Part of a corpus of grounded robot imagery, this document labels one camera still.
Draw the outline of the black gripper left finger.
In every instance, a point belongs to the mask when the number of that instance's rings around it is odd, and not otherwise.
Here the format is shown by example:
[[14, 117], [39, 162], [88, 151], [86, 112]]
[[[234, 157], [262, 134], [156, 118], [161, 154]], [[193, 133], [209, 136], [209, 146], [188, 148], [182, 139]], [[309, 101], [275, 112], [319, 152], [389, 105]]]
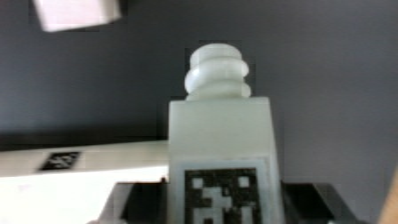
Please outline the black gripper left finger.
[[166, 183], [117, 183], [108, 224], [165, 224]]

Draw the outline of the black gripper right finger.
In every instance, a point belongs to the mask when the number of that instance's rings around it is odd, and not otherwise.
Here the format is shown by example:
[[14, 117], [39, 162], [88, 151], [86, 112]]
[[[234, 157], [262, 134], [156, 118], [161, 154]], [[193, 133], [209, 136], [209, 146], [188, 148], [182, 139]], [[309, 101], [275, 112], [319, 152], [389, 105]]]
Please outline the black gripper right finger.
[[285, 224], [355, 224], [355, 215], [326, 183], [284, 183]]

